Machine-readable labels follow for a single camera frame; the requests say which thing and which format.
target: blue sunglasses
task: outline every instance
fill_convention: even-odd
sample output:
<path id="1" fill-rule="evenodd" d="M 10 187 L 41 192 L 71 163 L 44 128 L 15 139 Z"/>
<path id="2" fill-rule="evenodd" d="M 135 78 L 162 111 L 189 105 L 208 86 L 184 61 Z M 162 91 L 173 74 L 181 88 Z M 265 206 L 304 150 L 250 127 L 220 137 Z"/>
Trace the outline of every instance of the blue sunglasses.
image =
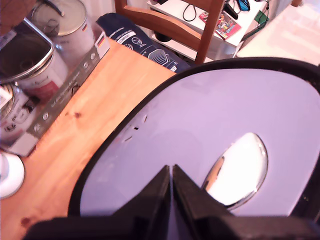
<path id="1" fill-rule="evenodd" d="M 238 5 L 239 5 L 239 9 L 241 11 L 249 11 L 250 10 L 250 4 L 248 2 L 248 0 L 236 0 Z"/>

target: wooden chair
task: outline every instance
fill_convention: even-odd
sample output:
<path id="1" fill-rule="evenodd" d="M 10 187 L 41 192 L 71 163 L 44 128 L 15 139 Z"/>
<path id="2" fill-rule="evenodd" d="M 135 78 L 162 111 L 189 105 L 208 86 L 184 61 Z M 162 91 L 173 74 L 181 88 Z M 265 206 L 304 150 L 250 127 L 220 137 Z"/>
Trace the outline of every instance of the wooden chair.
<path id="1" fill-rule="evenodd" d="M 129 18 L 136 25 L 164 34 L 196 50 L 196 64 L 203 63 L 206 58 L 211 38 L 225 3 L 225 0 L 184 0 L 209 13 L 201 36 L 173 17 L 149 9 L 128 6 L 127 0 L 114 1 L 115 12 Z"/>

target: metal can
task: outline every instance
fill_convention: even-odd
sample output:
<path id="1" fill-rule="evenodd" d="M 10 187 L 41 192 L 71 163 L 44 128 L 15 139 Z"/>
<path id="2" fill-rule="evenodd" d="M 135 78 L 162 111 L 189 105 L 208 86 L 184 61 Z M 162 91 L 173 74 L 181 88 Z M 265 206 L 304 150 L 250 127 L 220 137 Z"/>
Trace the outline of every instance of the metal can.
<path id="1" fill-rule="evenodd" d="M 67 66 L 60 55 L 54 51 L 41 69 L 17 83 L 30 96 L 46 101 L 58 91 L 67 76 Z"/>
<path id="2" fill-rule="evenodd" d="M 94 33 L 80 0 L 52 0 L 40 4 L 31 21 L 52 41 L 66 64 L 73 68 L 94 46 Z"/>
<path id="3" fill-rule="evenodd" d="M 1 108 L 0 143 L 11 146 L 36 119 L 37 98 L 28 97 L 21 89 L 12 84 L 2 85 L 11 99 Z"/>
<path id="4" fill-rule="evenodd" d="M 1 50 L 0 71 L 6 76 L 25 72 L 43 60 L 49 49 L 50 45 L 38 37 L 18 35 Z M 27 94 L 47 101 L 61 87 L 67 76 L 67 65 L 57 51 L 53 50 L 38 70 L 13 81 Z"/>

